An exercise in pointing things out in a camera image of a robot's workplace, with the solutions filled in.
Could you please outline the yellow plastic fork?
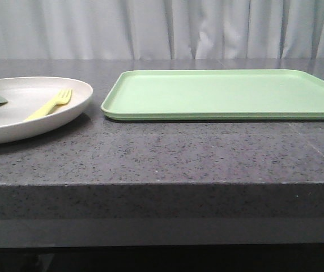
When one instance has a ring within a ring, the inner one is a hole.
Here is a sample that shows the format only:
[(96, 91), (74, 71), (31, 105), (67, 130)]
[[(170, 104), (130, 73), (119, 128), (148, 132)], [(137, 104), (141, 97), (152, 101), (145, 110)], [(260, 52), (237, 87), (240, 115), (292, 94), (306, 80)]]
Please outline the yellow plastic fork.
[(56, 106), (67, 104), (71, 99), (72, 93), (72, 89), (60, 90), (51, 100), (28, 116), (24, 121), (30, 121), (47, 116)]

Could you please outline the cream round plate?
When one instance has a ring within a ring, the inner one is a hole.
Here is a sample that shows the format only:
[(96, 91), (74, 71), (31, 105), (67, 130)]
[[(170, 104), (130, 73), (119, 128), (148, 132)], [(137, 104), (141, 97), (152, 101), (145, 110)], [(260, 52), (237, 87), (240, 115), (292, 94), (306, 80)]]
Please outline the cream round plate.
[[(71, 89), (71, 100), (49, 115), (31, 121), (26, 118), (60, 90)], [(0, 96), (8, 102), (0, 106), (0, 143), (34, 137), (59, 128), (78, 117), (88, 107), (93, 88), (86, 82), (60, 77), (31, 76), (0, 79)]]

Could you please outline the light green plastic tray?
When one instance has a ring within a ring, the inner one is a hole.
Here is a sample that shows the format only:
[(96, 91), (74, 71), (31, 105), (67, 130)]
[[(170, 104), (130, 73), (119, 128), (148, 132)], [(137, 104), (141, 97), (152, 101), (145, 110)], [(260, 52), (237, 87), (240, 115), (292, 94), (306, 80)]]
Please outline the light green plastic tray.
[(101, 104), (114, 120), (324, 120), (324, 80), (299, 70), (134, 70)]

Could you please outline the white curtain backdrop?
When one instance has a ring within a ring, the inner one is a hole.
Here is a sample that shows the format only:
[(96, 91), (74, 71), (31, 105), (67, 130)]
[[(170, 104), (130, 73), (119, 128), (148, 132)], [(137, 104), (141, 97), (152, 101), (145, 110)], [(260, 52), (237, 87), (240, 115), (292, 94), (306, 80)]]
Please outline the white curtain backdrop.
[(0, 1), (0, 60), (324, 58), (324, 1)]

